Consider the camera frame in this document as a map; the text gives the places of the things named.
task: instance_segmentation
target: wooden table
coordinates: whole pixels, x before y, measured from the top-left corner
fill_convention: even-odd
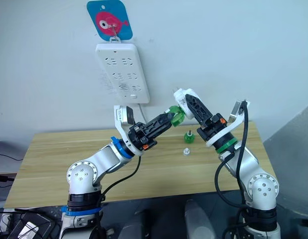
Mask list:
[[[137,174],[110,190],[107,201],[214,192],[214,174],[220,164],[215,149],[207,148],[197,133],[193,144],[183,140],[185,132],[189,129],[196,132],[197,128],[198,125],[172,127],[158,137],[158,144],[142,157]],[[239,140],[242,131],[241,125],[233,132]],[[5,207],[66,205],[68,167],[94,154],[108,144],[113,135],[120,137],[115,129],[36,134]],[[263,169],[275,175],[253,122],[249,123],[247,146]],[[185,147],[190,148],[190,156],[183,155]],[[135,157],[117,172],[107,174],[101,181],[103,189],[133,172],[137,161]],[[221,190],[238,189],[236,179],[226,169],[220,173],[219,184]]]

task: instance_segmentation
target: white cable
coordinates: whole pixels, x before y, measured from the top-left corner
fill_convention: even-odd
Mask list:
[[[143,117],[143,120],[145,123],[147,123],[148,121],[146,120],[145,116],[144,116],[144,113],[143,113],[143,110],[142,110],[142,107],[141,107],[141,104],[138,104],[139,105],[139,108],[140,108],[140,112],[141,112],[141,115]]]

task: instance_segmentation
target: pink fish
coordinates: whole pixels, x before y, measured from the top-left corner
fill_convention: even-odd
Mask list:
[[[113,28],[116,34],[119,34],[123,24],[129,25],[128,21],[121,22],[116,16],[106,11],[99,12],[95,17],[95,22],[99,30],[108,36],[115,36]]]

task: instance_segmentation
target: white wall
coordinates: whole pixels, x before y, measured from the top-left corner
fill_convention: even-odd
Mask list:
[[[250,100],[265,140],[308,106],[308,0],[124,3],[147,118],[174,104],[173,88],[191,87],[224,116]],[[0,140],[26,149],[37,132],[114,127],[99,42],[85,0],[0,0]]]

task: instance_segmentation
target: electrical outlet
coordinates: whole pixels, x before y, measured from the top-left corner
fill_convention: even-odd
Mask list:
[[[96,46],[101,67],[123,103],[146,104],[150,101],[138,50],[134,44],[104,43]]]

